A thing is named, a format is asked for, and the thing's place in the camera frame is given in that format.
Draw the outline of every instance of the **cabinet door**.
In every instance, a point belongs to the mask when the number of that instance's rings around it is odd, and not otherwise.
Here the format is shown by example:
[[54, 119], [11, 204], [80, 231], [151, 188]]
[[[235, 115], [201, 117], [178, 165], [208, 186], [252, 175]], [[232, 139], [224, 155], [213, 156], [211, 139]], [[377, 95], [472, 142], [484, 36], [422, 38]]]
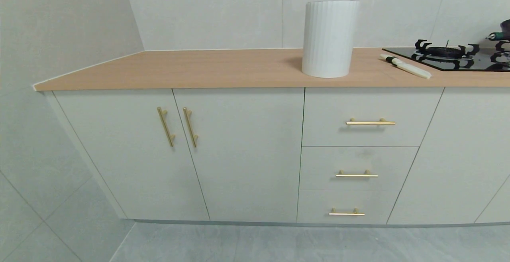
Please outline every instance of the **cabinet door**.
[[209, 220], [172, 90], [55, 94], [128, 218]]
[[510, 89], [446, 88], [390, 224], [473, 223], [510, 173]]
[[477, 219], [477, 223], [492, 222], [510, 222], [510, 179], [506, 179], [506, 182]]
[[212, 221], [296, 222], [304, 89], [175, 89]]

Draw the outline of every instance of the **wooden countertop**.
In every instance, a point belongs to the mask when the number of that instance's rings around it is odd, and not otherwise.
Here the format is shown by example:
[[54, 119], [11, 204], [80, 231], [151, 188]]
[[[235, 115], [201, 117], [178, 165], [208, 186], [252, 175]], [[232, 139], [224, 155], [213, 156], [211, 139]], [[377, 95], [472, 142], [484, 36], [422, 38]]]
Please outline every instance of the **wooden countertop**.
[[349, 75], [301, 72], [302, 49], [145, 51], [36, 84], [36, 91], [239, 87], [510, 87], [510, 73], [438, 71], [429, 80], [379, 60], [380, 48], [355, 48]]

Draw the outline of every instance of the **wall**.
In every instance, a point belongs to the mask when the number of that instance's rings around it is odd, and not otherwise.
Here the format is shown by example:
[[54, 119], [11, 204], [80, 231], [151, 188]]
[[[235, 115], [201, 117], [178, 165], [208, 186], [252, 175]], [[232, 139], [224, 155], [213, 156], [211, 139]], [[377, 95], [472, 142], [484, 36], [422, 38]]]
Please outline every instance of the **wall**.
[[[130, 0], [146, 50], [302, 47], [319, 0]], [[509, 0], [359, 0], [356, 46], [476, 43], [510, 18]]]
[[143, 50], [129, 0], [0, 0], [0, 262], [104, 262], [117, 218], [31, 84]]

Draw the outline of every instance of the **floor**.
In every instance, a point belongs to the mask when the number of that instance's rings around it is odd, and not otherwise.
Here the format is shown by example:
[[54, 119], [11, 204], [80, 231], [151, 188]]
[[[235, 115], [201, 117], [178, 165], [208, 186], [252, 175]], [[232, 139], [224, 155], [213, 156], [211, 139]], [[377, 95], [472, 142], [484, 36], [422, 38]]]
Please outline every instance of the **floor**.
[[317, 228], [136, 223], [111, 262], [502, 262], [510, 225]]

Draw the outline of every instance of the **white cylinder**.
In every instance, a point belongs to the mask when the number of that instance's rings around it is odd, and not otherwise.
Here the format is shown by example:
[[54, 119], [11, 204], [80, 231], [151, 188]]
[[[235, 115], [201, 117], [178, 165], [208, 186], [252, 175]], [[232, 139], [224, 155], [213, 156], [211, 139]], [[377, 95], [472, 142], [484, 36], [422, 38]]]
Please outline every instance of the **white cylinder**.
[[319, 78], [349, 73], [358, 1], [308, 2], [302, 71]]

